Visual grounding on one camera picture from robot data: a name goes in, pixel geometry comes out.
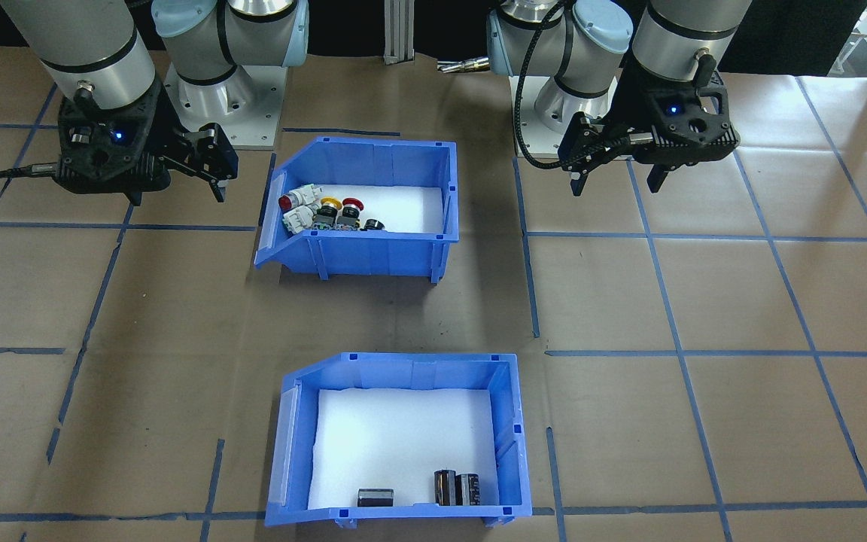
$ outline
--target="capacitor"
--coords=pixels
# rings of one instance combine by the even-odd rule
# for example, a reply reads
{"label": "capacitor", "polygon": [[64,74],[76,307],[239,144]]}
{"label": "capacitor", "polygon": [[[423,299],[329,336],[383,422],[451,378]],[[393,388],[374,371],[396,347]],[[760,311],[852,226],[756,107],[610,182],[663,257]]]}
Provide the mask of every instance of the capacitor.
{"label": "capacitor", "polygon": [[288,212],[288,210],[299,206],[308,206],[310,203],[314,203],[317,199],[320,199],[320,194],[323,194],[323,188],[315,184],[304,184],[280,196],[278,200],[279,208],[283,212]]}
{"label": "capacitor", "polygon": [[340,213],[340,200],[335,198],[320,199],[320,210],[313,217],[313,230],[332,230],[336,216]]}
{"label": "capacitor", "polygon": [[375,218],[368,218],[367,222],[364,224],[364,228],[361,231],[369,231],[369,230],[383,230],[385,226],[379,220]]}
{"label": "capacitor", "polygon": [[357,198],[343,200],[343,209],[340,216],[336,217],[337,230],[355,231],[360,229],[360,212],[364,210],[364,203]]}
{"label": "capacitor", "polygon": [[433,473],[433,498],[441,507],[451,507],[457,500],[457,489],[455,489],[455,478],[457,471],[455,470],[437,470]]}
{"label": "capacitor", "polygon": [[475,507],[481,504],[481,480],[477,474],[458,474],[455,480],[457,502],[461,507]]}
{"label": "capacitor", "polygon": [[366,488],[357,491],[358,507],[393,507],[393,490]]}

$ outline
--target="white electrical component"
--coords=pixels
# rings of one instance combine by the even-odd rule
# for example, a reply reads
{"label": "white electrical component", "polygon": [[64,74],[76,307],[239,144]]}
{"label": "white electrical component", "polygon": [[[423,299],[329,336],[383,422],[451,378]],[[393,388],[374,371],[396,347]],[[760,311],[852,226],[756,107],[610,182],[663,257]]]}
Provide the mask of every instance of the white electrical component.
{"label": "white electrical component", "polygon": [[304,184],[280,196],[279,208],[283,212],[289,212],[290,209],[308,206],[310,203],[316,203],[316,200],[320,199],[321,194],[323,194],[323,188],[315,184]]}
{"label": "white electrical component", "polygon": [[319,208],[320,203],[313,202],[306,206],[291,209],[289,212],[283,213],[283,226],[286,226],[286,231],[289,231],[289,233],[300,233],[300,231],[306,230],[307,227],[313,225],[313,216]]}

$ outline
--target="metal post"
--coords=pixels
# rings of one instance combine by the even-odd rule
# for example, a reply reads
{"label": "metal post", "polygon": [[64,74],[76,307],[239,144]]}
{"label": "metal post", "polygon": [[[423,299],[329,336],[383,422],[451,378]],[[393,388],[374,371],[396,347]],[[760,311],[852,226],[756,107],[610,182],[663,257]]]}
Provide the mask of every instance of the metal post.
{"label": "metal post", "polygon": [[842,52],[838,53],[838,57],[835,58],[835,64],[832,66],[832,72],[838,73],[842,75],[845,73],[845,63],[852,56],[852,53],[856,50],[858,44],[861,44],[861,41],[867,38],[867,34],[862,34],[861,32],[853,32],[849,35],[849,41],[845,42],[845,46],[842,48]]}
{"label": "metal post", "polygon": [[386,45],[385,64],[397,64],[413,59],[413,1],[385,0]]}

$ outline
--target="grid of blue tape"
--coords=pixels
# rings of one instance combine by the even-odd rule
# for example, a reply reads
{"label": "grid of blue tape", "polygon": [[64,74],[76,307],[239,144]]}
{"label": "grid of blue tape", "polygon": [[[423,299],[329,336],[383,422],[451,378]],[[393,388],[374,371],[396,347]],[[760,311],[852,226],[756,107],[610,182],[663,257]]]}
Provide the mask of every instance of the grid of blue tape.
{"label": "grid of blue tape", "polygon": [[[858,199],[858,202],[862,206],[862,209],[865,212],[867,217],[867,205],[865,200],[858,190],[856,186],[856,182],[854,182],[854,178],[852,176],[852,172],[850,172],[847,167],[844,159],[841,157],[841,152],[837,148],[837,145],[834,143],[833,138],[830,136],[828,128],[826,128],[825,124],[822,121],[822,117],[818,114],[814,103],[811,101],[811,97],[808,95],[808,91],[805,89],[804,84],[801,82],[801,79],[798,79],[799,89],[802,90],[802,95],[805,98],[805,102],[808,104],[808,107],[811,109],[813,116],[815,116],[816,122],[821,127],[823,134],[825,134],[826,140],[829,142],[829,146],[832,149],[833,154],[838,159],[839,164],[842,167],[842,171],[846,176],[847,182],[850,183],[850,187],[852,187],[854,195]],[[839,428],[841,429],[842,435],[845,439],[845,443],[847,448],[850,450],[850,454],[852,454],[854,465],[856,465],[856,470],[858,473],[858,477],[865,488],[865,492],[867,494],[867,473],[865,473],[865,469],[861,464],[860,459],[858,458],[856,452],[856,446],[854,446],[854,441],[852,439],[852,435],[850,435],[849,428],[847,427],[847,423],[842,415],[841,408],[838,405],[838,400],[835,397],[834,391],[832,390],[832,385],[830,385],[830,381],[828,378],[828,374],[826,374],[825,364],[823,363],[822,357],[856,357],[856,358],[867,358],[867,352],[859,352],[859,351],[823,351],[819,350],[815,346],[815,342],[812,339],[811,332],[808,329],[808,322],[805,319],[805,314],[802,312],[802,308],[799,305],[798,298],[795,296],[794,288],[792,288],[791,281],[789,280],[788,274],[784,268],[784,264],[781,261],[780,253],[777,250],[777,241],[802,241],[802,242],[810,242],[810,241],[823,241],[823,242],[833,242],[833,243],[867,243],[867,237],[812,237],[812,236],[773,236],[771,231],[768,229],[768,223],[765,219],[764,213],[761,210],[761,205],[754,194],[754,189],[751,187],[751,183],[749,178],[747,177],[746,169],[744,169],[744,164],[741,161],[741,158],[738,157],[737,152],[734,154],[735,162],[737,163],[738,169],[742,175],[744,186],[746,186],[747,192],[749,193],[751,199],[751,205],[754,206],[756,210],[756,214],[758,220],[761,224],[761,228],[763,230],[763,234],[761,236],[705,236],[701,234],[670,234],[670,233],[651,233],[650,225],[647,220],[646,207],[644,207],[643,200],[641,200],[640,196],[640,188],[637,186],[637,179],[634,175],[634,170],[631,165],[631,162],[627,163],[628,174],[630,176],[632,187],[635,193],[635,199],[637,200],[637,209],[640,212],[641,225],[643,225],[644,233],[598,233],[598,231],[591,231],[587,233],[587,231],[576,231],[575,233],[560,233],[560,231],[530,231],[527,227],[526,220],[526,212],[524,206],[523,199],[523,189],[521,186],[520,179],[520,171],[519,171],[519,161],[515,158],[515,182],[517,189],[517,202],[520,205],[520,224],[521,224],[521,233],[523,235],[524,240],[524,260],[525,260],[525,268],[527,272],[527,286],[528,293],[531,304],[531,313],[534,322],[534,335],[540,335],[540,319],[537,316],[537,301],[536,295],[534,295],[534,277],[532,265],[530,262],[530,243],[529,239],[531,237],[605,237],[605,238],[636,238],[636,239],[645,239],[648,243],[648,248],[651,254],[651,260],[653,260],[655,273],[657,275],[658,285],[660,287],[661,296],[665,306],[665,313],[667,313],[668,323],[671,327],[671,336],[674,339],[675,350],[548,350],[547,354],[549,356],[554,357],[675,357],[677,356],[678,363],[681,366],[681,373],[684,378],[685,387],[687,390],[689,404],[691,404],[692,414],[695,417],[695,426],[698,429],[698,438],[701,440],[701,449],[704,454],[705,463],[708,467],[708,473],[711,477],[713,496],[715,496],[715,504],[684,504],[684,505],[662,505],[661,507],[564,507],[563,502],[561,502],[561,480],[558,476],[558,468],[557,468],[557,452],[555,447],[555,438],[553,429],[547,428],[547,446],[548,446],[548,454],[551,462],[551,477],[554,488],[554,502],[555,508],[553,510],[553,515],[558,518],[558,537],[561,539],[561,542],[567,541],[567,532],[564,532],[564,516],[568,515],[592,515],[592,514],[633,514],[633,513],[657,513],[657,514],[671,514],[671,513],[698,513],[698,512],[716,512],[719,514],[720,522],[722,522],[722,528],[725,532],[726,542],[732,542],[732,528],[730,528],[729,518],[727,518],[727,512],[734,511],[756,511],[756,510],[799,510],[799,509],[832,509],[832,508],[842,508],[842,509],[856,509],[856,508],[867,508],[867,501],[805,501],[805,502],[743,502],[742,504],[732,504],[731,502],[724,502],[722,497],[722,492],[720,491],[718,477],[716,476],[715,465],[713,465],[713,460],[711,457],[711,452],[709,450],[707,438],[705,436],[704,426],[701,421],[701,415],[699,415],[698,411],[698,401],[695,399],[694,388],[692,388],[691,383],[691,374],[689,374],[687,364],[685,363],[685,359],[688,357],[698,357],[698,356],[810,356],[815,361],[815,366],[818,370],[819,377],[822,380],[823,387],[825,388],[826,395],[828,395],[829,403],[832,405],[832,411],[837,419]],[[799,324],[802,326],[802,332],[805,333],[806,342],[808,342],[808,350],[685,350],[681,347],[681,341],[678,337],[677,326],[674,323],[674,314],[671,311],[671,302],[668,299],[667,288],[665,288],[665,279],[664,274],[661,269],[660,262],[658,260],[657,251],[655,249],[654,240],[655,239],[712,239],[712,240],[744,240],[744,241],[764,241],[768,243],[768,247],[771,248],[771,253],[773,254],[775,264],[777,264],[778,272],[781,274],[781,278],[784,281],[785,289],[787,289],[789,298],[791,299],[792,306],[794,306],[796,315],[798,316]]]}
{"label": "grid of blue tape", "polygon": [[[854,184],[854,179],[852,178],[852,174],[847,168],[845,162],[843,161],[838,148],[834,144],[832,137],[830,137],[829,131],[826,129],[825,124],[823,124],[821,117],[819,116],[814,104],[811,102],[810,96],[808,92],[805,90],[805,86],[802,85],[801,80],[798,81],[799,88],[802,89],[802,95],[805,96],[806,102],[808,102],[809,107],[812,110],[812,113],[815,116],[815,119],[818,121],[819,126],[822,127],[823,133],[825,133],[825,137],[828,139],[830,147],[832,147],[832,151],[836,154],[836,157],[839,160],[839,163],[842,166],[845,175],[847,176],[847,180],[852,185],[854,194],[856,194],[857,199],[861,203],[862,208],[867,216],[867,205],[865,205],[864,199],[862,198],[861,193],[858,191],[856,185]],[[17,128],[17,129],[27,129],[29,131],[28,137],[26,138],[25,144],[22,147],[20,155],[18,155],[17,160],[15,160],[15,167],[21,165],[22,160],[25,157],[26,152],[28,151],[29,145],[32,143],[32,139],[35,136],[35,133],[39,129],[54,129],[57,126],[55,124],[42,124],[42,117],[45,115],[45,112],[48,108],[48,104],[52,97],[55,95],[56,88],[52,86],[52,89],[49,90],[48,96],[46,96],[44,104],[42,104],[41,110],[38,113],[37,120],[35,120],[34,124],[0,124],[0,128]],[[305,129],[292,129],[292,130],[284,130],[284,131],[312,131]],[[861,465],[860,460],[858,460],[858,456],[856,453],[856,449],[854,449],[854,443],[852,441],[852,436],[850,435],[849,429],[847,429],[846,422],[841,414],[841,410],[838,407],[837,400],[834,395],[834,391],[832,390],[832,386],[829,384],[828,376],[825,373],[825,366],[823,366],[822,357],[823,356],[838,356],[838,357],[867,357],[867,352],[839,352],[839,351],[820,351],[816,350],[813,340],[811,339],[811,333],[808,330],[808,324],[806,324],[804,313],[802,313],[801,308],[798,305],[798,299],[795,298],[794,289],[791,287],[791,282],[788,280],[788,275],[784,270],[784,266],[781,262],[780,255],[777,253],[777,248],[775,248],[775,241],[826,241],[826,242],[867,242],[866,237],[798,237],[798,236],[772,236],[771,231],[768,230],[767,222],[764,219],[763,213],[761,213],[761,207],[758,205],[756,195],[754,195],[753,189],[751,189],[749,179],[747,179],[747,173],[744,171],[744,165],[741,163],[740,158],[735,155],[735,160],[737,161],[738,167],[742,172],[742,176],[744,179],[744,184],[746,185],[747,191],[749,191],[749,195],[751,198],[751,202],[754,207],[756,207],[756,213],[758,215],[758,219],[761,222],[762,229],[764,230],[764,236],[681,236],[680,234],[667,234],[667,233],[651,233],[650,226],[647,222],[646,210],[644,210],[643,202],[641,202],[640,198],[640,189],[637,187],[637,179],[634,178],[633,169],[631,169],[631,165],[628,164],[629,175],[631,176],[631,181],[633,185],[633,189],[635,191],[637,207],[639,207],[641,222],[643,222],[644,233],[553,233],[553,231],[529,231],[527,229],[527,220],[526,214],[524,210],[524,199],[523,192],[521,188],[520,181],[520,171],[519,164],[517,163],[517,159],[513,159],[513,168],[515,168],[515,180],[516,180],[516,189],[517,189],[517,202],[519,203],[519,214],[520,214],[520,226],[521,233],[523,235],[523,250],[524,250],[524,261],[525,261],[525,270],[527,273],[527,282],[528,282],[528,293],[531,305],[531,315],[532,315],[532,323],[533,323],[533,331],[534,336],[540,336],[540,319],[537,316],[537,301],[536,297],[534,297],[534,277],[533,270],[531,267],[531,259],[530,259],[530,246],[529,246],[529,237],[544,237],[544,236],[580,236],[580,237],[627,237],[627,238],[643,238],[648,241],[648,246],[651,251],[651,257],[653,258],[653,263],[655,267],[655,272],[657,274],[658,284],[661,288],[662,297],[664,298],[665,312],[668,316],[668,323],[671,326],[671,336],[674,339],[675,350],[549,350],[547,354],[550,356],[677,356],[679,364],[681,366],[682,376],[685,381],[686,390],[689,395],[689,402],[691,402],[692,414],[695,416],[695,425],[698,429],[698,436],[701,439],[701,447],[702,452],[705,456],[705,462],[708,466],[708,473],[711,477],[713,494],[715,495],[715,504],[681,504],[681,505],[647,505],[647,507],[564,507],[563,501],[561,500],[561,480],[560,474],[558,473],[558,465],[557,465],[557,449],[555,445],[554,431],[551,428],[547,428],[546,439],[548,446],[548,456],[549,463],[551,469],[551,478],[554,488],[554,501],[555,507],[536,507],[534,508],[534,515],[538,516],[555,516],[557,518],[558,525],[558,539],[561,542],[567,542],[567,529],[564,524],[564,516],[570,515],[605,515],[605,514],[634,514],[634,513],[646,513],[646,514],[677,514],[677,513],[701,513],[701,512],[718,512],[720,520],[722,520],[722,528],[725,532],[725,538],[727,542],[732,541],[732,531],[730,531],[729,521],[727,520],[727,512],[734,511],[756,511],[756,510],[799,510],[799,509],[856,509],[856,508],[867,508],[867,501],[793,501],[793,502],[744,502],[743,504],[732,504],[731,502],[724,502],[722,498],[722,493],[720,493],[720,487],[718,484],[718,477],[716,477],[715,466],[713,466],[713,460],[711,458],[711,452],[708,449],[707,438],[705,436],[703,423],[701,422],[701,415],[698,412],[698,404],[696,403],[694,390],[692,390],[691,384],[691,376],[689,376],[689,371],[687,364],[685,363],[685,358],[687,357],[695,357],[695,356],[790,356],[790,355],[802,355],[802,356],[812,356],[815,360],[816,366],[818,367],[819,374],[822,377],[823,384],[825,385],[826,392],[828,392],[829,401],[832,402],[832,408],[834,409],[836,418],[838,419],[840,429],[845,437],[846,444],[849,446],[850,452],[852,452],[852,456],[854,459],[854,463],[856,463],[856,469],[858,470],[859,477],[862,480],[862,483],[865,487],[867,493],[867,474],[864,471],[864,467]],[[7,179],[7,181],[3,184],[3,188],[0,191],[0,199],[2,199],[2,195],[5,190],[9,187],[11,180]],[[92,333],[93,325],[96,323],[96,316],[99,315],[99,309],[101,308],[102,299],[104,297],[106,288],[109,284],[109,279],[111,277],[111,272],[113,272],[114,265],[116,265],[118,250],[120,250],[121,242],[123,242],[123,237],[127,230],[232,230],[232,231],[252,231],[255,230],[255,227],[240,227],[240,226],[180,226],[180,225],[132,225],[130,223],[130,219],[132,216],[133,207],[130,206],[129,209],[126,210],[126,214],[123,217],[123,223],[121,224],[79,224],[79,223],[26,223],[26,222],[0,222],[0,227],[83,227],[84,229],[118,229],[120,233],[118,233],[117,238],[117,247],[113,250],[113,254],[110,256],[109,264],[106,268],[106,274],[103,277],[102,285],[99,289],[99,294],[96,295],[96,302],[93,305],[93,313],[90,316],[90,323],[87,325],[86,332],[83,336],[82,346],[80,348],[79,354],[76,357],[76,363],[73,367],[72,374],[70,374],[68,385],[66,386],[65,397],[62,399],[62,407],[59,409],[58,416],[58,425],[53,429],[52,438],[50,440],[48,450],[46,452],[46,457],[48,461],[51,463],[52,456],[55,453],[55,448],[59,442],[59,433],[61,433],[62,423],[65,421],[65,415],[68,414],[68,406],[72,396],[73,388],[75,387],[76,376],[78,375],[79,368],[81,367],[83,356],[85,355],[87,349],[87,343],[89,342],[90,333]],[[778,271],[780,271],[783,280],[785,281],[786,288],[788,289],[788,293],[791,297],[792,304],[795,306],[795,310],[799,317],[799,323],[802,324],[802,330],[805,331],[805,337],[808,340],[809,350],[685,350],[681,348],[681,342],[677,333],[677,326],[674,323],[674,314],[671,311],[671,303],[668,301],[667,289],[665,289],[664,276],[661,271],[660,263],[657,258],[657,253],[654,246],[654,239],[720,239],[720,240],[758,240],[758,241],[767,241],[771,246],[771,251],[773,251],[773,255],[775,258],[775,262],[778,265]],[[62,354],[65,352],[63,348],[22,348],[22,347],[0,347],[0,353],[4,352],[13,352],[13,353],[22,353],[22,354],[40,354],[40,355],[55,355]],[[214,456],[213,462],[213,471],[212,476],[210,476],[210,486],[208,489],[208,497],[206,502],[206,507],[203,512],[168,512],[163,514],[157,514],[153,516],[111,516],[111,515],[99,515],[99,514],[72,514],[72,513],[0,513],[0,522],[82,522],[82,521],[176,521],[176,520],[187,520],[187,521],[202,521],[202,530],[200,531],[200,542],[206,542],[209,538],[209,528],[210,522],[213,521],[257,521],[262,520],[265,517],[264,511],[233,511],[233,512],[214,512],[213,506],[216,501],[216,491],[219,487],[220,483],[220,469],[221,464],[223,464],[223,451],[224,451],[224,442],[223,439],[217,440],[216,446],[216,455]],[[26,533],[22,533],[22,538],[20,540],[24,540],[26,538]]]}

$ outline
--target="plastic bin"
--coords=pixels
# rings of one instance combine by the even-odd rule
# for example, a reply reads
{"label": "plastic bin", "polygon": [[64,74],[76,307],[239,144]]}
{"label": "plastic bin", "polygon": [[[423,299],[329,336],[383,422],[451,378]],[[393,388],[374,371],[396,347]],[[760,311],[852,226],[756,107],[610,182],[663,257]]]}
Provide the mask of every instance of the plastic bin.
{"label": "plastic bin", "polygon": [[[276,200],[307,183],[324,186],[325,196],[328,185],[433,188],[440,190],[437,203],[443,213],[433,217],[435,230],[423,233],[396,231],[388,224],[390,230],[304,230],[293,236],[283,226]],[[460,238],[457,195],[454,143],[316,138],[269,174],[254,264],[275,260],[323,280],[333,274],[407,275],[438,282],[447,269],[450,245]]]}
{"label": "plastic bin", "polygon": [[[347,388],[488,391],[497,504],[441,507],[419,502],[395,507],[309,509],[320,391]],[[479,517],[492,527],[530,516],[533,508],[523,427],[513,354],[344,353],[320,361],[283,377],[265,523],[271,527],[333,519],[340,527],[355,528],[360,519]],[[433,481],[431,471],[430,487]]]}

